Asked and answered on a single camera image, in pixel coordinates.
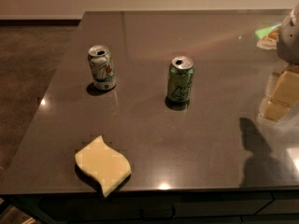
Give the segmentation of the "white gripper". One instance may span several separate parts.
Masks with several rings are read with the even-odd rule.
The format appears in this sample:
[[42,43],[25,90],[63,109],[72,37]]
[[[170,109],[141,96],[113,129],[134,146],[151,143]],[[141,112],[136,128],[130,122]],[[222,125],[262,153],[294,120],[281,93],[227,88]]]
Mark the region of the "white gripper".
[[[291,64],[299,64],[299,4],[285,17],[278,32],[278,57]],[[286,66],[270,76],[261,115],[279,121],[299,101],[299,66]]]

